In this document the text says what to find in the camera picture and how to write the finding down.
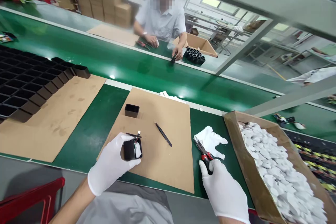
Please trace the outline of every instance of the black honeycomb tray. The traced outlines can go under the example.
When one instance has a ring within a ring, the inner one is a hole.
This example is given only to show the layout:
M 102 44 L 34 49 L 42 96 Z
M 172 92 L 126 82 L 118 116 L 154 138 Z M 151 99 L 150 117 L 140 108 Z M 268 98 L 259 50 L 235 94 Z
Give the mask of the black honeycomb tray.
M 183 57 L 187 58 L 192 63 L 199 65 L 202 65 L 205 61 L 205 58 L 202 56 L 201 52 L 191 47 L 187 47 Z
M 87 67 L 0 45 L 0 124 L 28 121 L 74 76 L 89 78 Z

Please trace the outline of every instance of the glove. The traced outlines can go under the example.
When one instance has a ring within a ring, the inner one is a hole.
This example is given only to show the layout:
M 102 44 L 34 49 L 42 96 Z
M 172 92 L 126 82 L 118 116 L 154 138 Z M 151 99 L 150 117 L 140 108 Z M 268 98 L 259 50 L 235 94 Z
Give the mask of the glove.
M 210 161 L 209 169 L 213 174 L 209 175 L 203 161 L 200 160 L 198 164 L 202 172 L 203 185 L 215 215 L 250 224 L 247 197 L 225 165 L 218 159 Z
M 140 164 L 140 159 L 125 161 L 120 156 L 123 143 L 133 138 L 133 136 L 119 133 L 105 146 L 98 161 L 87 175 L 87 182 L 94 195 L 102 194 L 125 172 Z

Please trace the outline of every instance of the white shirt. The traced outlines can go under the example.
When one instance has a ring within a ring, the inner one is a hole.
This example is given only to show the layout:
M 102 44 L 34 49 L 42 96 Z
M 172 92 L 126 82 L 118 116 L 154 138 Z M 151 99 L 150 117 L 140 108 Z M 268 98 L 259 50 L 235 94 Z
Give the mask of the white shirt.
M 149 35 L 155 35 L 159 40 L 166 42 L 169 42 L 173 32 L 180 35 L 187 31 L 184 10 L 179 5 L 170 6 L 170 9 L 161 13 L 151 4 L 151 0 L 145 0 L 135 19 Z

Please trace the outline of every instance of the cardboard sheet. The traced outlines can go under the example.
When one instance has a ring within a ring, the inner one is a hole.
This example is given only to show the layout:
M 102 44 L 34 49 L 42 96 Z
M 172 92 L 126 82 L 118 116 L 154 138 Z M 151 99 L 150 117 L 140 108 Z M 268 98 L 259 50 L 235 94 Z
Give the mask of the cardboard sheet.
M 140 107 L 137 118 L 125 116 L 126 104 Z M 154 121 L 162 128 L 172 147 Z M 194 193 L 189 105 L 133 88 L 103 148 L 119 132 L 137 134 L 139 130 L 143 156 L 141 163 L 130 172 Z
M 139 39 L 139 36 L 133 33 L 129 33 L 116 27 L 107 26 L 105 24 L 98 25 L 91 30 L 88 30 L 87 33 L 104 37 L 106 39 L 110 39 L 129 46 L 134 46 L 135 42 Z
M 52 162 L 103 86 L 105 78 L 73 77 L 27 122 L 0 124 L 0 152 Z

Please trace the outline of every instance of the metal frame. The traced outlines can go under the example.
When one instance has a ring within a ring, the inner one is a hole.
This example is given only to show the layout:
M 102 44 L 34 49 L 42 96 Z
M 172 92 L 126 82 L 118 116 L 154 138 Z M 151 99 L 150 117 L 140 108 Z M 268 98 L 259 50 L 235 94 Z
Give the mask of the metal frame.
M 336 75 L 244 111 L 257 117 L 273 114 L 336 93 Z
M 258 30 L 256 30 L 239 48 L 232 54 L 219 68 L 214 72 L 215 75 L 220 75 L 229 66 L 231 66 L 236 60 L 243 57 L 245 53 L 257 43 L 262 37 L 264 37 L 278 22 L 272 19 L 268 19 L 263 23 Z

